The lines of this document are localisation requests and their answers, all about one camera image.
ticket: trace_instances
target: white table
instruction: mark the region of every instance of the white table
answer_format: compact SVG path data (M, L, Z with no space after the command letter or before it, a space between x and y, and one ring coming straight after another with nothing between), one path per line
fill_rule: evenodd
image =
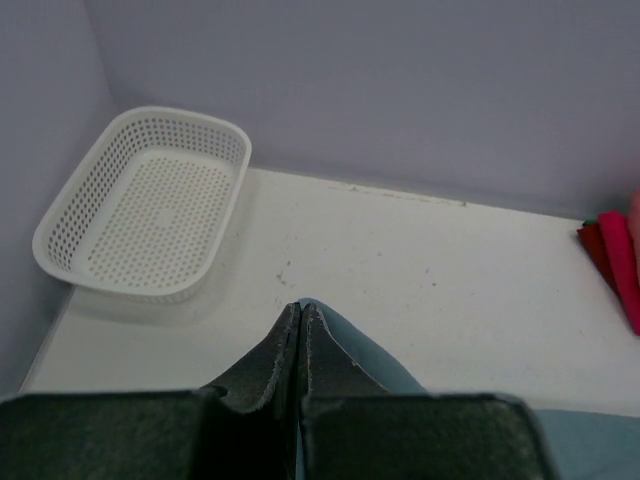
M430 390L640 416L640 344L578 226L253 169L196 296L152 306L76 289L25 390L197 387L310 296Z

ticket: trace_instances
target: basket bottom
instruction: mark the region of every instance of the basket bottom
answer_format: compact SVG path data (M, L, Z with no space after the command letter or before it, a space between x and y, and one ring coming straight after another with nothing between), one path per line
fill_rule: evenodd
M221 159L167 149L140 152L95 215L72 269L134 295L191 283L235 182L233 166Z

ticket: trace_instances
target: gray wall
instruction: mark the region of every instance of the gray wall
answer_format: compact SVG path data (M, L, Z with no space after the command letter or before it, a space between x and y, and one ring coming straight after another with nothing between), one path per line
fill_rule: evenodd
M0 3L0 395L20 387L67 291L37 267L33 232L114 113L82 0Z
M256 164L588 215L640 186L640 3L88 0L116 100Z

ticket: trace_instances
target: plastic basket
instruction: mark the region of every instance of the plastic basket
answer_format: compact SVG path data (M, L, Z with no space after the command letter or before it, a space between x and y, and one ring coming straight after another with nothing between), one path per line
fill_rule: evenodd
M201 286L251 156L238 127L183 110L116 117L38 226L33 253L61 280L171 303Z

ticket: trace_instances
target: red cloth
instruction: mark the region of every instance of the red cloth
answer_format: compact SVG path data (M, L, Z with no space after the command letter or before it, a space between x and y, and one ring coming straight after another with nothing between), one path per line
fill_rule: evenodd
M603 213L598 216L598 223L622 306L631 328L640 335L640 286L627 217L618 212Z
M580 238L582 246L589 254L591 261L600 272L600 275L607 281L611 290L619 295L613 270L611 270L611 265L609 265L607 247L602 238L600 226L597 223L592 223L591 225L582 227L578 230L578 237Z

